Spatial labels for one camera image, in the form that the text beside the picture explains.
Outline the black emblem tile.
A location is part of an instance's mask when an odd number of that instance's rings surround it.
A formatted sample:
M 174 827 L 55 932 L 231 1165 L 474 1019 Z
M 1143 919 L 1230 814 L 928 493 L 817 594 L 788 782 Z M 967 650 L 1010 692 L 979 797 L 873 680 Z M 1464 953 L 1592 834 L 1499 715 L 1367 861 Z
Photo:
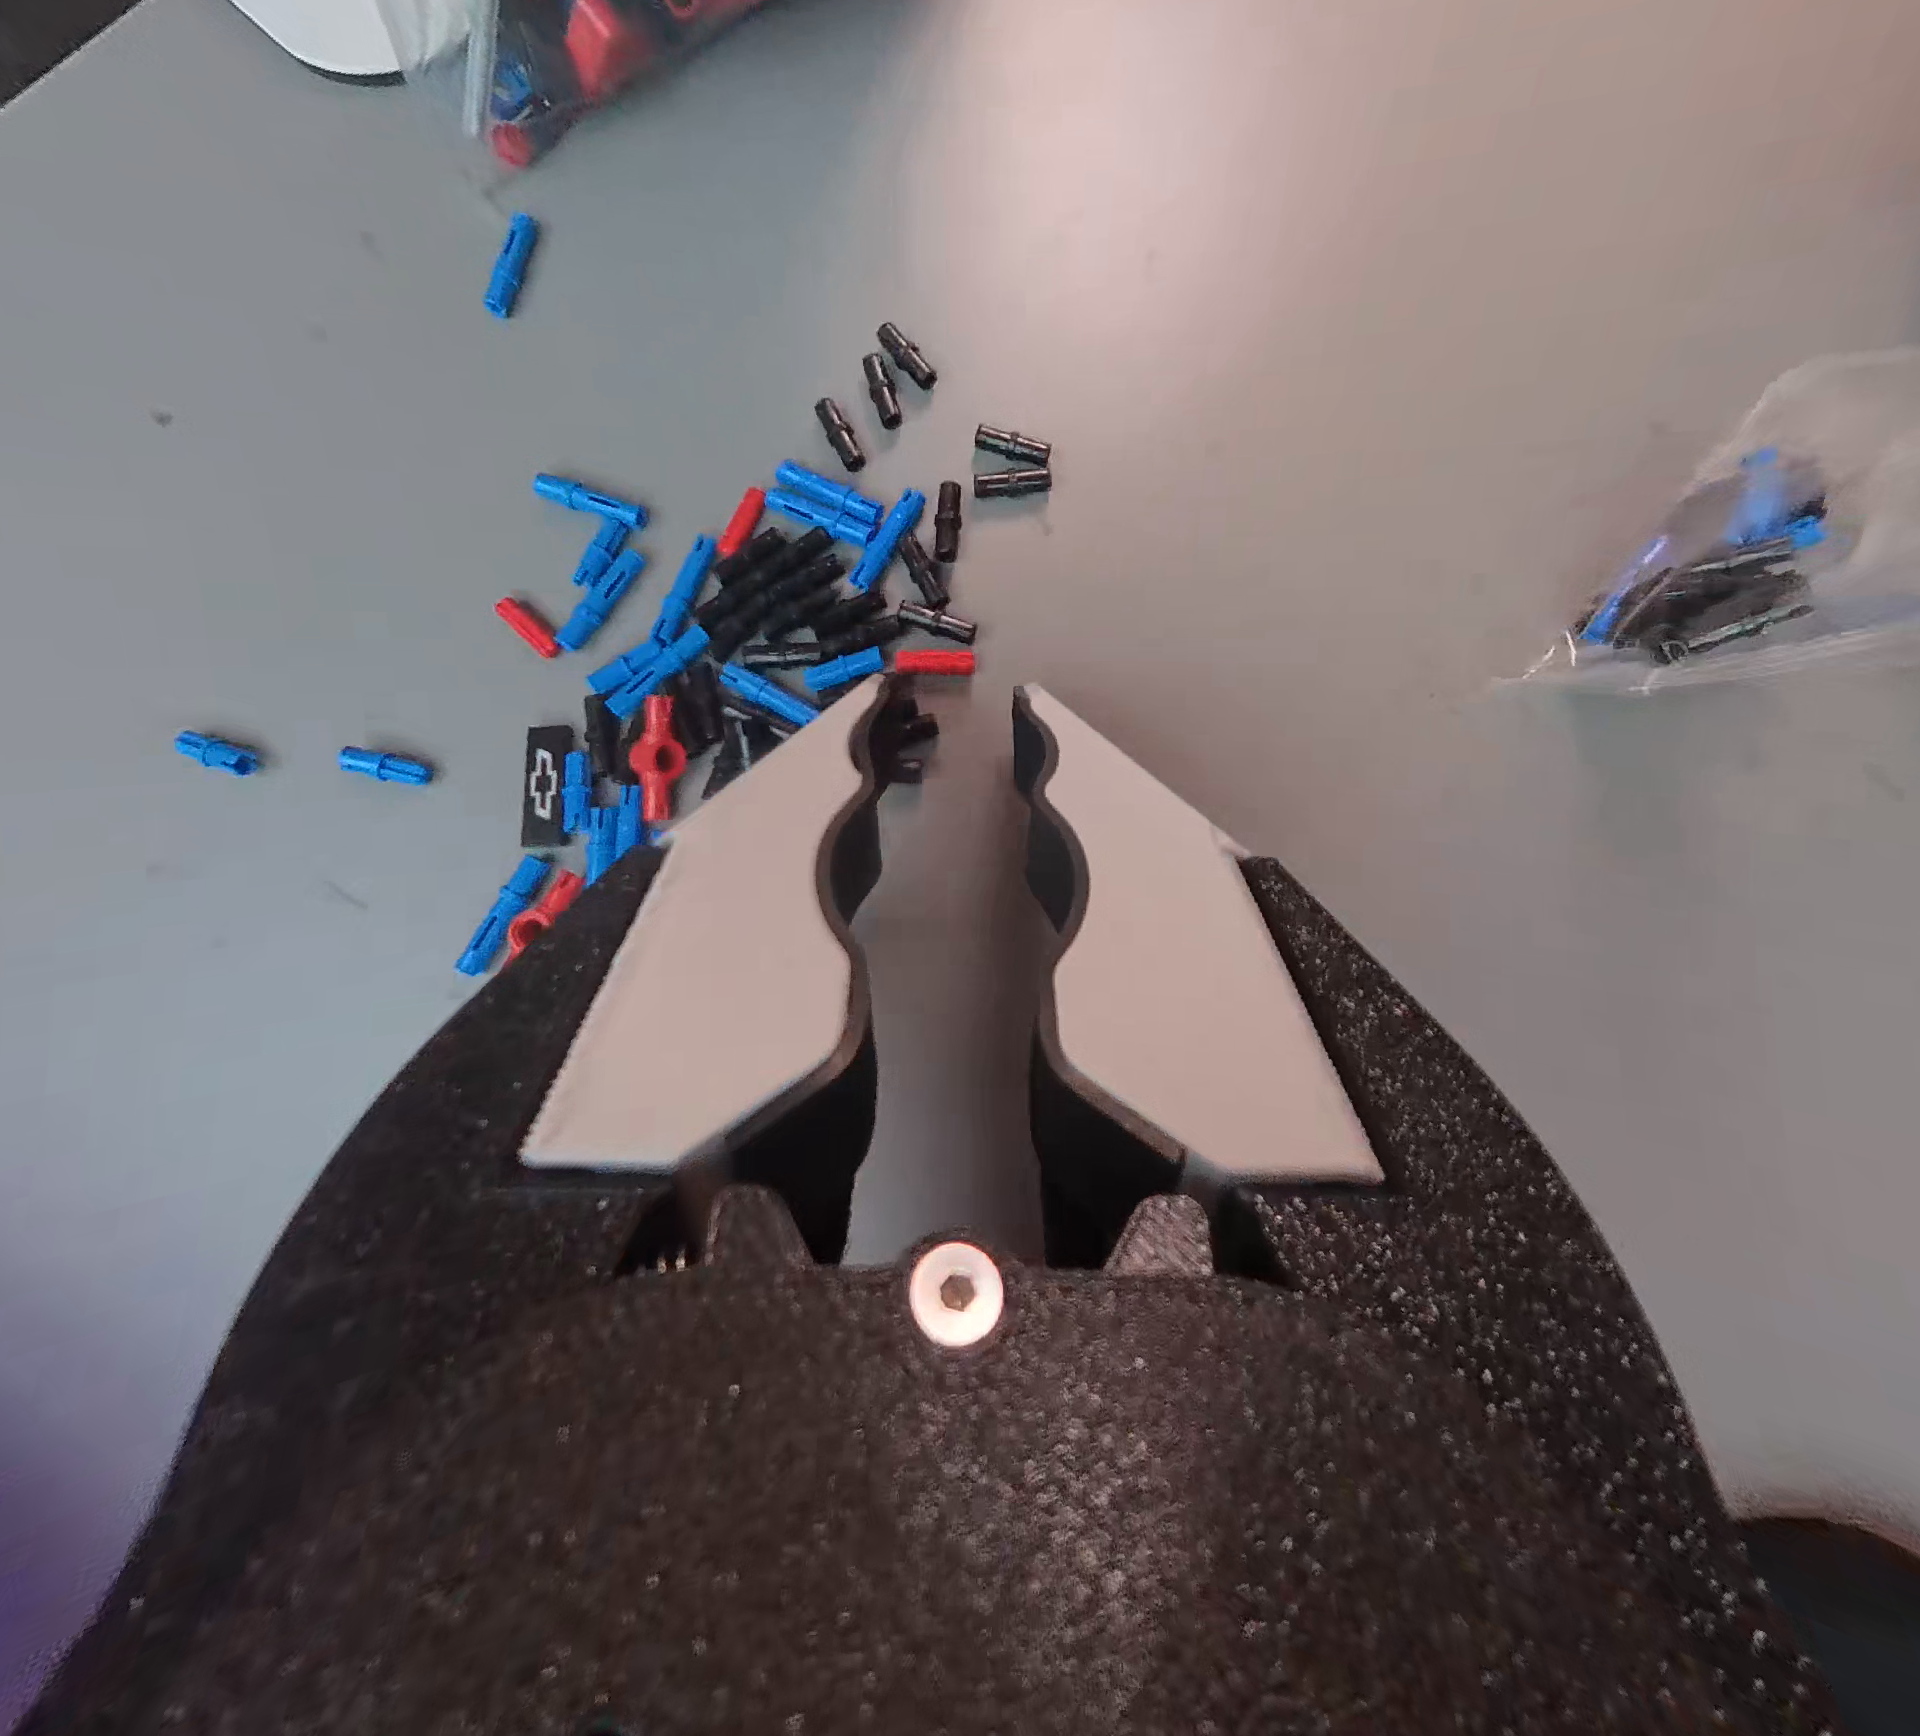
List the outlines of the black emblem tile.
M 559 849 L 570 839 L 568 758 L 576 752 L 574 725 L 541 724 L 529 728 L 518 789 L 518 845 L 523 852 Z

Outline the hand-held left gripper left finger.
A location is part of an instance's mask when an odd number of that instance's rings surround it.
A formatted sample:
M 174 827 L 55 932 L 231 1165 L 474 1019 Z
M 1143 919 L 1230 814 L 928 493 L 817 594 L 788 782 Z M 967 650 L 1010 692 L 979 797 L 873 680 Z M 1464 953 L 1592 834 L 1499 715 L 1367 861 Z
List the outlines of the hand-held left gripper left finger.
M 873 1146 L 870 967 L 888 677 L 704 804 L 655 861 L 521 1146 L 541 1178 L 658 1180 L 702 1243 L 723 1190 L 781 1195 L 842 1260 Z

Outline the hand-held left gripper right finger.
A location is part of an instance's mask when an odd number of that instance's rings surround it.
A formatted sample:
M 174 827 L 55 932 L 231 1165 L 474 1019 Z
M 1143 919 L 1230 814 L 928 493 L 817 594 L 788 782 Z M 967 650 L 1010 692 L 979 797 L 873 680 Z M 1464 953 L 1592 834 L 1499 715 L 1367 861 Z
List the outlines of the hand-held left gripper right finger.
M 1013 744 L 1051 936 L 1027 1104 L 1046 1260 L 1105 1264 L 1160 1195 L 1237 1253 L 1252 1194 L 1378 1194 L 1251 849 L 1041 685 L 1014 692 Z

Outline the small clear plastic bag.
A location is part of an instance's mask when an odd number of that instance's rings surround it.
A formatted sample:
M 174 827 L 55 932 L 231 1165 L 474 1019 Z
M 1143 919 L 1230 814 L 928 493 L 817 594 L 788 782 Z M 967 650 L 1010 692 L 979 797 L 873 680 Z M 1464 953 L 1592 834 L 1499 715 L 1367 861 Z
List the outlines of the small clear plastic bag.
M 1650 698 L 1919 659 L 1919 349 L 1815 356 L 1501 690 Z

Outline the red cross connector piece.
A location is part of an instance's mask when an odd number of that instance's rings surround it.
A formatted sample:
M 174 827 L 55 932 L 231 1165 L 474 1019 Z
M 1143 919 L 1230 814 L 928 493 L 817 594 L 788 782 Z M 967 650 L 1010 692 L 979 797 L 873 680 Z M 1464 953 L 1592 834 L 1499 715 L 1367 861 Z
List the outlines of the red cross connector piece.
M 650 692 L 640 703 L 640 728 L 628 744 L 628 767 L 638 788 L 640 819 L 649 830 L 668 824 L 677 807 L 677 788 L 689 767 L 689 752 L 678 734 L 677 703 L 666 692 Z

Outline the pile of toy pins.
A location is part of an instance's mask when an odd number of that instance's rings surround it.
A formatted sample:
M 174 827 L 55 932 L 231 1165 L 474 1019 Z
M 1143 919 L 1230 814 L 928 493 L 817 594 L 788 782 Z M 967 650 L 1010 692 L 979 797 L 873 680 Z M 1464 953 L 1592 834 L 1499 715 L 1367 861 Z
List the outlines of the pile of toy pins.
M 981 421 L 969 483 L 944 477 L 932 499 L 921 489 L 876 499 L 793 460 L 773 485 L 749 488 L 721 532 L 692 541 L 645 637 L 589 671 L 568 756 L 572 836 L 523 849 L 454 969 L 478 980 L 523 955 L 619 859 L 675 825 L 689 767 L 673 819 L 653 830 L 628 767 L 649 694 L 675 699 L 687 765 L 711 762 L 715 796 L 856 684 L 975 675 L 979 623 L 954 612 L 948 587 L 964 493 L 1043 498 L 1053 463 L 1051 439 Z

